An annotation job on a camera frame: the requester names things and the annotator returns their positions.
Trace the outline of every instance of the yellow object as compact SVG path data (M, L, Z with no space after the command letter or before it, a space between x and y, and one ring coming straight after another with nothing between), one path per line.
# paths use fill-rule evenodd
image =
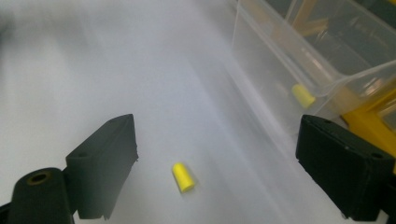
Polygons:
M301 84L296 84L291 88L294 97L300 103L300 105L307 109L311 106L317 99Z
M302 36L317 35L328 28L329 18L312 19L312 11L317 2L317 0L303 0L296 17L291 22L294 29Z
M396 114L396 89L387 92L374 102L343 115L349 130L376 147L396 158L396 130L394 120L387 119Z
M195 183L183 163L175 163L172 168L172 172L174 174L178 188L182 193L194 188Z

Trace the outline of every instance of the white table surface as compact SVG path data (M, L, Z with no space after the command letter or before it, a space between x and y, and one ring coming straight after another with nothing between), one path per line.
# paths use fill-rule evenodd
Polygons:
M352 223L278 150L227 76L225 0L2 1L0 203L15 182L133 113L139 162L106 223ZM180 194L172 164L197 186ZM102 219L76 223L105 223ZM384 223L382 216L378 223Z

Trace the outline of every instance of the clear plastic bin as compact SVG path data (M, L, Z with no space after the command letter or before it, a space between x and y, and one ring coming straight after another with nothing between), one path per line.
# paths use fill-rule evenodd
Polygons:
M302 114L331 119L394 88L396 32L353 1L239 0L237 10L229 72L256 115L287 133Z

